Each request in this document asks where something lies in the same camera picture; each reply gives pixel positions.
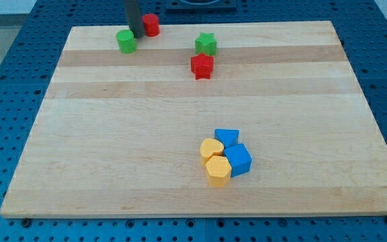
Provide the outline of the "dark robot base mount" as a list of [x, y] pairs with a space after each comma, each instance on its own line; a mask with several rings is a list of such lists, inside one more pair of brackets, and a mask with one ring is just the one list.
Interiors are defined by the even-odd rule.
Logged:
[[237, 9], [237, 0], [164, 0], [166, 12], [217, 11]]

